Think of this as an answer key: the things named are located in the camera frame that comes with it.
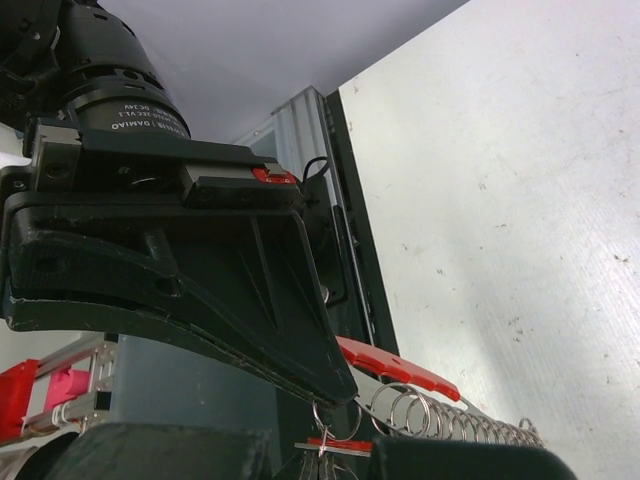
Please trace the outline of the red plastic key tag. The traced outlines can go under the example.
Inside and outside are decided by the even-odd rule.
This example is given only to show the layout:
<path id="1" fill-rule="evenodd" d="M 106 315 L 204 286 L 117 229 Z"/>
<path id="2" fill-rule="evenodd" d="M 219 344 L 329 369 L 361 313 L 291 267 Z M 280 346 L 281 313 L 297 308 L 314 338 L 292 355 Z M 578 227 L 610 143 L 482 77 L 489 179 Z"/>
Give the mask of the red plastic key tag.
<path id="1" fill-rule="evenodd" d="M 353 451 L 353 452 L 371 452 L 373 449 L 373 443 L 368 441 L 359 441 L 359 440 L 345 440 L 345 441 L 337 441 L 327 439 L 323 441 L 320 438 L 312 438 L 309 437 L 304 446 L 313 446 L 313 447 L 324 447 L 325 449 L 337 449 L 337 450 L 345 450 L 345 451 Z"/>

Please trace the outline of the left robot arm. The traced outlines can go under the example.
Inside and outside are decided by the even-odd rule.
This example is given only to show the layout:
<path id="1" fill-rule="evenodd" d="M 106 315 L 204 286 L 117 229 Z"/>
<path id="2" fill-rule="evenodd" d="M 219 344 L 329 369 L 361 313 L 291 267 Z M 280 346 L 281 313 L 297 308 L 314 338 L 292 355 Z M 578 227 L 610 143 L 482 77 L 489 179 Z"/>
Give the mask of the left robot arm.
<path id="1" fill-rule="evenodd" d="M 1 5 L 1 316 L 172 344 L 307 401 L 357 387 L 328 314 L 298 179 L 194 140 L 134 32 L 92 1 Z"/>

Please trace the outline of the aluminium frame rail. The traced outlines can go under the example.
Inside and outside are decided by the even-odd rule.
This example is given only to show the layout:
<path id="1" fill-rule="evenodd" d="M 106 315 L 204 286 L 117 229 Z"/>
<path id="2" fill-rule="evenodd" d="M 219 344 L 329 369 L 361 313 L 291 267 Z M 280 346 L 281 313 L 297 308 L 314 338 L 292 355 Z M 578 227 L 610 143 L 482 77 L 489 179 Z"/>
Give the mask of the aluminium frame rail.
<path id="1" fill-rule="evenodd" d="M 325 157 L 309 167 L 307 178 L 324 166 L 331 205 L 341 203 L 335 180 L 335 162 L 330 146 L 325 115 L 325 98 L 307 87 L 276 108 L 271 116 L 236 140 L 256 155 L 275 157 L 279 163 L 302 179 L 306 165 L 316 157 Z"/>

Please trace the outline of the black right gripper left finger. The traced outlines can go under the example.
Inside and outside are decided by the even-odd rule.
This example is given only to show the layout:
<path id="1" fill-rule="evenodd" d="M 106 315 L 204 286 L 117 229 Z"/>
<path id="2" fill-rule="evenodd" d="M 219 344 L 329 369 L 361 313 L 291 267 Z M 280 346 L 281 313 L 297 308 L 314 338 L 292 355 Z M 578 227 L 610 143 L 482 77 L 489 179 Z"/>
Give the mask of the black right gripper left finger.
<path id="1" fill-rule="evenodd" d="M 106 424 L 64 434 L 14 462 L 16 479 L 317 479 L 315 452 L 278 472 L 265 432 Z"/>

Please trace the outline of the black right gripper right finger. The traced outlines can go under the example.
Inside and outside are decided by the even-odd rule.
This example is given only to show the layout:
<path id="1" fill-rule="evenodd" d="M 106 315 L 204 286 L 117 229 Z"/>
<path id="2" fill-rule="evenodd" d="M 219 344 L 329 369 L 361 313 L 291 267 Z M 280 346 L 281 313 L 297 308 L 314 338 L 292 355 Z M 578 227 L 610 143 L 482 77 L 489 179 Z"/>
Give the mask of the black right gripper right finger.
<path id="1" fill-rule="evenodd" d="M 370 479 L 574 479 L 553 453 L 535 447 L 378 437 Z"/>

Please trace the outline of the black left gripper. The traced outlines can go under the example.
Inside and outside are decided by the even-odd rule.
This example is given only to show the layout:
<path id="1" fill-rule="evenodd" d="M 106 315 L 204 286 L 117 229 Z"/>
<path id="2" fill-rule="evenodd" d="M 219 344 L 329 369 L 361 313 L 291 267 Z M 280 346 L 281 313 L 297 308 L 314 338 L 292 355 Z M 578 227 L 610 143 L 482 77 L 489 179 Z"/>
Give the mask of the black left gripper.
<path id="1" fill-rule="evenodd" d="M 299 203 L 275 159 L 144 124 L 125 133 L 46 117 L 30 122 L 23 151 L 29 164 L 1 170 L 11 329 L 131 335 L 320 405 L 355 397 L 299 215 L 190 209 Z"/>

